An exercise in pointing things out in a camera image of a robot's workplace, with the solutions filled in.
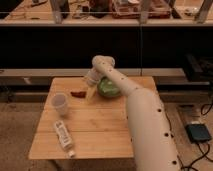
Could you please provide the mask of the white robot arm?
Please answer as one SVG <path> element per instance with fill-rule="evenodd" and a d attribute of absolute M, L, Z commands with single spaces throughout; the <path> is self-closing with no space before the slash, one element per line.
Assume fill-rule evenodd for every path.
<path fill-rule="evenodd" d="M 85 82 L 93 87 L 106 76 L 126 97 L 136 170 L 180 171 L 177 148 L 159 95 L 128 78 L 114 66 L 113 57 L 94 56 Z"/>

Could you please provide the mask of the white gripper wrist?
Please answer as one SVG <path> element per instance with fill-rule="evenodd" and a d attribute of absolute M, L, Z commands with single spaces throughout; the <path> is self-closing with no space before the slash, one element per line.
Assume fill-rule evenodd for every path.
<path fill-rule="evenodd" d="M 88 73 L 84 77 L 84 81 L 87 83 L 88 86 L 91 86 L 87 89 L 86 92 L 86 101 L 90 102 L 93 96 L 96 93 L 97 87 L 96 85 L 101 79 L 101 74 L 94 68 L 90 69 Z"/>

